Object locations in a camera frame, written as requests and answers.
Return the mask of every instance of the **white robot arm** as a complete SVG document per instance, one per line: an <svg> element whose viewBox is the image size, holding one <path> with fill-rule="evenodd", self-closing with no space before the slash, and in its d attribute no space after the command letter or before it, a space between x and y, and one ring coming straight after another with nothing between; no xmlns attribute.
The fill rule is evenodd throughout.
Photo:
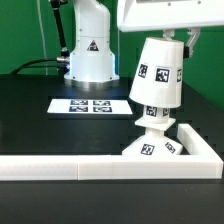
<svg viewBox="0 0 224 224"><path fill-rule="evenodd" d="M96 0L73 0L75 49L70 54L69 85L104 87L116 83L115 56L110 50L110 13Z"/></svg>

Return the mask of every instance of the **black cable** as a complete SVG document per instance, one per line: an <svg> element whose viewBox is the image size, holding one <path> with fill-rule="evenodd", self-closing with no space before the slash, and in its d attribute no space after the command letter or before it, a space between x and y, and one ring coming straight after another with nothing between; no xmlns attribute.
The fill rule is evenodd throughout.
<svg viewBox="0 0 224 224"><path fill-rule="evenodd" d="M43 62L50 62L50 61L54 61L54 62L57 62L57 59L56 58L49 58L49 59L40 59L40 60L34 60L34 61L30 61L30 62L27 62L25 64L23 64L22 66L20 66L19 68L13 70L10 74L11 75L18 75L18 73L28 67L29 65L32 65L32 64L38 64L38 63L43 63Z"/></svg>

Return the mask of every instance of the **white block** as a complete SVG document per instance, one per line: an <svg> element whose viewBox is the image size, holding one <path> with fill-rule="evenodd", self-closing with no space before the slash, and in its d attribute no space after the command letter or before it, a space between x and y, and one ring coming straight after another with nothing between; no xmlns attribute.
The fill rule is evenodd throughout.
<svg viewBox="0 0 224 224"><path fill-rule="evenodd" d="M0 180L77 180L77 156L0 156Z"/></svg>

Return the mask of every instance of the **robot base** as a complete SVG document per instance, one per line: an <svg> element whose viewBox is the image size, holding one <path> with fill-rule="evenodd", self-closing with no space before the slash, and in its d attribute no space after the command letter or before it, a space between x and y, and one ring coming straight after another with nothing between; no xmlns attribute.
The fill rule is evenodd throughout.
<svg viewBox="0 0 224 224"><path fill-rule="evenodd" d="M78 81L75 79L64 78L65 85L75 86L83 89L106 89L109 87L116 87L119 85L119 76L115 76L110 81L106 82L86 82L86 81Z"/></svg>

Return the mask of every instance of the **white cylindrical object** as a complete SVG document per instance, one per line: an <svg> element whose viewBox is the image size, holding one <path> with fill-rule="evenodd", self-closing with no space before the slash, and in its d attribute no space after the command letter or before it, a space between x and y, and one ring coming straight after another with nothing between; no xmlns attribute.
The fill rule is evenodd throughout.
<svg viewBox="0 0 224 224"><path fill-rule="evenodd" d="M130 98L140 104L176 108L181 104L184 43L147 38Z"/></svg>

